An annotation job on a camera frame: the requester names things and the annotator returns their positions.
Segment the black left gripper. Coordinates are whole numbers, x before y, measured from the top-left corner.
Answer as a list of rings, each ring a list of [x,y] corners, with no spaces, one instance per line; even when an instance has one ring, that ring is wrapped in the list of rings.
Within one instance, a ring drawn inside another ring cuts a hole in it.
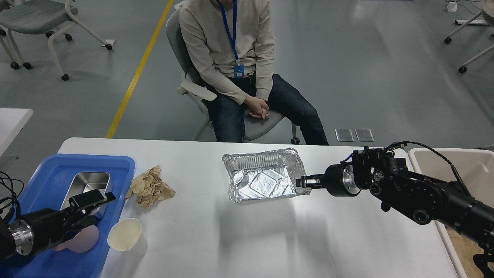
[[[61,211],[44,208],[20,216],[10,224],[15,252],[35,256],[72,239],[76,232],[95,225],[97,217],[104,215],[106,204],[115,200],[112,192],[95,189],[69,197]]]

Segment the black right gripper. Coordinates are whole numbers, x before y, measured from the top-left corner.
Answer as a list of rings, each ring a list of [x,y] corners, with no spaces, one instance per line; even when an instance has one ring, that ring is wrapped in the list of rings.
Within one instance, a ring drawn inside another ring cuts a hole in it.
[[[360,193],[352,165],[330,165],[323,175],[301,176],[295,180],[295,185],[298,188],[326,188],[334,197],[356,197]]]

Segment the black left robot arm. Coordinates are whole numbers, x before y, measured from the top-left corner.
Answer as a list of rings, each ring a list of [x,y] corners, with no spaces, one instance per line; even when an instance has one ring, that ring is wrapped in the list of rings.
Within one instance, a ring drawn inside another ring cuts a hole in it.
[[[24,215],[18,214],[12,224],[1,221],[1,259],[18,253],[32,257],[73,239],[84,228],[97,223],[94,210],[116,200],[112,192],[98,189],[69,198],[62,210],[44,208]]]

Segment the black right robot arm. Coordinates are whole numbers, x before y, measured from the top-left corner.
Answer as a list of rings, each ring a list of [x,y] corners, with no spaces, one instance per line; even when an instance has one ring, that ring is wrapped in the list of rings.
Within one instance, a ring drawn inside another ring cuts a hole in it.
[[[455,181],[411,172],[404,158],[394,156],[394,150],[407,144],[397,141],[384,148],[364,146],[328,166],[323,174],[298,178],[296,186],[325,189],[334,197],[356,197],[361,190],[368,190],[381,201],[384,212],[395,209],[419,225],[437,220],[483,249],[473,261],[485,278],[492,278],[488,264],[493,262],[493,208],[470,194],[452,162],[436,150],[433,153],[450,165]]]

